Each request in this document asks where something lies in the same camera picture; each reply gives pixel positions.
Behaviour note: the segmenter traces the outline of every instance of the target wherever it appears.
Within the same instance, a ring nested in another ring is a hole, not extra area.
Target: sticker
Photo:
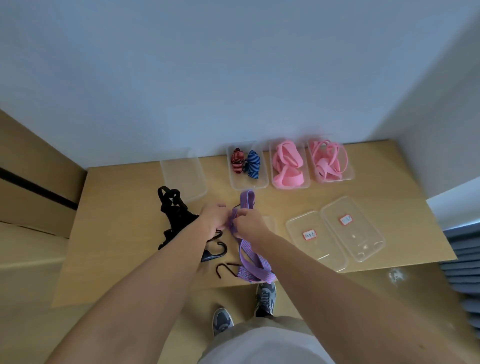
[[[314,229],[308,230],[308,231],[303,233],[303,238],[305,240],[310,240],[310,239],[313,239],[313,238],[316,238],[316,237],[317,237],[317,233],[315,232]]]
[[[351,223],[353,221],[352,216],[350,215],[345,215],[344,217],[340,218],[340,222],[342,223],[343,226]]]

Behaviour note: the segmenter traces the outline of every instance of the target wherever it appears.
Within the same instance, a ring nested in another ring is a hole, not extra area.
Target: person
[[[224,204],[207,203],[173,241],[105,293],[47,363],[156,363],[205,242],[229,213]],[[233,222],[268,260],[304,321],[275,317],[275,285],[260,284],[251,320],[234,326],[226,309],[215,312],[215,337],[199,363],[464,363],[401,304],[319,264],[272,233],[257,210],[240,209]]]

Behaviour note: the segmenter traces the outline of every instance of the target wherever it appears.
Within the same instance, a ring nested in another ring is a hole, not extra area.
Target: person's left arm
[[[46,364],[156,363],[185,303],[205,242],[228,215],[225,205],[206,204],[168,245],[105,293]]]

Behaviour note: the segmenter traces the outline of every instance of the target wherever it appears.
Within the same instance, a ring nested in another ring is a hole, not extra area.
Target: tabletop
[[[347,195],[382,233],[386,246],[361,263],[347,253],[348,266],[342,272],[455,259],[395,142],[358,143],[345,148],[355,169],[351,181],[319,184],[312,180],[309,188],[288,191],[270,183],[255,190],[255,208],[267,217],[270,229],[291,241],[285,227],[287,220],[320,210]],[[265,160],[269,163],[268,152]],[[211,200],[224,201],[229,207],[237,205],[240,193],[230,187],[226,156],[204,157],[200,162],[208,193],[189,202],[189,210],[198,214],[203,203]],[[163,231],[170,228],[157,196],[157,188],[162,185],[159,162],[89,169],[54,307],[96,301],[157,251],[165,239]],[[229,232],[221,241],[227,244],[228,253],[200,263],[192,289],[248,284],[226,270],[222,270],[222,279],[216,275],[218,263],[240,261],[238,244]],[[222,250],[215,242],[208,243],[208,249],[214,254]]]

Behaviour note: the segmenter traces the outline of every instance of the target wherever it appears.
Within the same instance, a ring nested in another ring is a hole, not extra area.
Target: hand
[[[238,237],[253,244],[270,232],[260,212],[250,208],[238,210],[233,224],[238,230]]]
[[[210,238],[215,236],[216,230],[223,230],[230,217],[231,210],[224,203],[207,202],[200,211],[199,219],[203,221],[209,231]]]

